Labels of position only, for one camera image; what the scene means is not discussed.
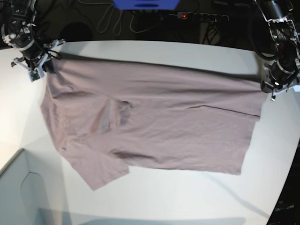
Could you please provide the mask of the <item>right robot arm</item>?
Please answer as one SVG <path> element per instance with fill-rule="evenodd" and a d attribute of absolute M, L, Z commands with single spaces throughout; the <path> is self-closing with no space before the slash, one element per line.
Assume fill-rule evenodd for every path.
<path fill-rule="evenodd" d="M 54 49 L 66 41 L 44 41 L 38 34 L 40 26 L 37 0 L 2 0 L 0 2 L 0 36 L 4 44 L 17 49 L 22 57 L 15 58 L 11 66 L 19 65 L 28 71 L 31 81 L 44 77 L 53 59 L 61 54 Z"/>

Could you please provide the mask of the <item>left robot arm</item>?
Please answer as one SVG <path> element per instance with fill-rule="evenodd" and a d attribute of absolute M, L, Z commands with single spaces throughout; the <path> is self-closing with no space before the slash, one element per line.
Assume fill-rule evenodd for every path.
<path fill-rule="evenodd" d="M 276 53 L 266 56 L 255 45 L 252 37 L 253 19 L 249 19 L 248 37 L 256 54 L 266 60 L 264 64 L 265 79 L 261 82 L 261 90 L 271 94 L 271 101 L 276 96 L 290 89 L 300 88 L 300 31 L 294 24 L 293 5 L 290 0 L 255 0 L 259 11 L 268 24 L 270 36 L 275 44 Z"/>

